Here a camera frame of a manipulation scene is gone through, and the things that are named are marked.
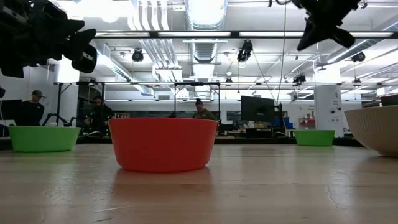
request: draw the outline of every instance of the table surface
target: table surface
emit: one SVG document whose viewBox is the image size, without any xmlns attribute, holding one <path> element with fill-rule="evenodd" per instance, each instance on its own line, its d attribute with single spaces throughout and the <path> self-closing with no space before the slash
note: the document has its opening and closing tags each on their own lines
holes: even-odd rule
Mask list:
<svg viewBox="0 0 398 224">
<path fill-rule="evenodd" d="M 109 144 L 0 151 L 2 224 L 395 224 L 397 189 L 398 160 L 355 147 L 217 145 L 181 174 L 123 171 Z"/>
</svg>

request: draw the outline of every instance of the spotlight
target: spotlight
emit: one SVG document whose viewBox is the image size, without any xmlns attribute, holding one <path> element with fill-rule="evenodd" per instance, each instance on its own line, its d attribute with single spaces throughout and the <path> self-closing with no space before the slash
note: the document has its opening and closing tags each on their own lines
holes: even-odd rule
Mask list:
<svg viewBox="0 0 398 224">
<path fill-rule="evenodd" d="M 293 79 L 293 83 L 303 83 L 307 81 L 304 74 L 301 74 Z"/>
<path fill-rule="evenodd" d="M 365 60 L 366 56 L 363 52 L 360 52 L 354 56 L 352 56 L 349 60 L 353 62 L 363 62 Z"/>
<path fill-rule="evenodd" d="M 245 40 L 238 54 L 238 62 L 246 62 L 251 56 L 253 45 L 251 40 Z"/>
<path fill-rule="evenodd" d="M 362 83 L 360 78 L 355 78 L 353 83 Z"/>
<path fill-rule="evenodd" d="M 134 53 L 132 54 L 132 60 L 134 62 L 141 62 L 144 59 L 144 55 L 142 54 L 142 49 L 134 49 Z"/>
</svg>

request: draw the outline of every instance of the person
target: person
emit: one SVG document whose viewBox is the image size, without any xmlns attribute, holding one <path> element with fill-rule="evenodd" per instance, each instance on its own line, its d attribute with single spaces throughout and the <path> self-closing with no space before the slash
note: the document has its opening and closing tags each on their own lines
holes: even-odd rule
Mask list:
<svg viewBox="0 0 398 224">
<path fill-rule="evenodd" d="M 18 126 L 40 126 L 44 114 L 44 106 L 39 103 L 42 98 L 44 98 L 43 93 L 35 90 L 32 92 L 31 100 L 21 103 L 15 120 Z"/>
<path fill-rule="evenodd" d="M 103 132 L 108 125 L 109 119 L 115 118 L 113 110 L 106 106 L 102 96 L 93 98 L 94 105 L 90 111 L 90 115 L 85 119 L 85 124 L 91 126 L 95 131 Z"/>
<path fill-rule="evenodd" d="M 195 103 L 197 107 L 197 112 L 193 115 L 195 119 L 209 119 L 215 121 L 216 118 L 214 117 L 213 113 L 211 113 L 208 109 L 203 106 L 203 102 L 200 99 L 197 99 Z"/>
</svg>

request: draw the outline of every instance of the plastic bowl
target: plastic bowl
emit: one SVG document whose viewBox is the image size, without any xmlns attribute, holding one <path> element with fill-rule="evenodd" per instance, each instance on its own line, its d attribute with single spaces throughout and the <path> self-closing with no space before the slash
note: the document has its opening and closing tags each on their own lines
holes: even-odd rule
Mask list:
<svg viewBox="0 0 398 224">
<path fill-rule="evenodd" d="M 297 130 L 294 131 L 299 146 L 331 146 L 335 137 L 334 130 Z"/>
<path fill-rule="evenodd" d="M 118 164 L 139 172 L 184 172 L 210 160 L 218 122 L 183 118 L 109 121 Z"/>
<path fill-rule="evenodd" d="M 348 126 L 363 146 L 381 156 L 398 157 L 398 106 L 345 111 Z"/>
<path fill-rule="evenodd" d="M 9 132 L 15 152 L 62 152 L 73 149 L 80 128 L 10 126 Z"/>
</svg>

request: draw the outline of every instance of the red object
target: red object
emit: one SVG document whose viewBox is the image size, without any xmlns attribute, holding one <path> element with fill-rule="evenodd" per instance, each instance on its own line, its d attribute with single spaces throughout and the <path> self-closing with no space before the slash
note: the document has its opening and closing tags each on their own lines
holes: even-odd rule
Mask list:
<svg viewBox="0 0 398 224">
<path fill-rule="evenodd" d="M 203 168 L 213 149 L 217 121 L 123 118 L 109 121 L 114 153 L 126 170 L 183 172 Z"/>
</svg>

